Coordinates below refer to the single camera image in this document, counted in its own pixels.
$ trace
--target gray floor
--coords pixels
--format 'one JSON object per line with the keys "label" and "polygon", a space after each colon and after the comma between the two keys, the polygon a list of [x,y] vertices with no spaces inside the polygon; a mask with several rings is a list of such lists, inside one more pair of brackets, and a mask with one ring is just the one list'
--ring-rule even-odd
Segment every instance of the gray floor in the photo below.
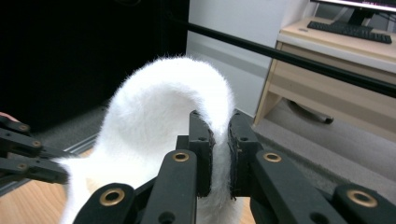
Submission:
{"label": "gray floor", "polygon": [[[309,171],[336,177],[378,191],[396,203],[396,143],[341,120],[324,124],[323,117],[305,113],[282,100],[254,131],[267,142],[309,164]],[[331,188],[325,183],[322,188]]]}
{"label": "gray floor", "polygon": [[99,133],[105,113],[106,107],[98,106],[50,130],[33,133],[33,136],[44,146],[66,150]]}

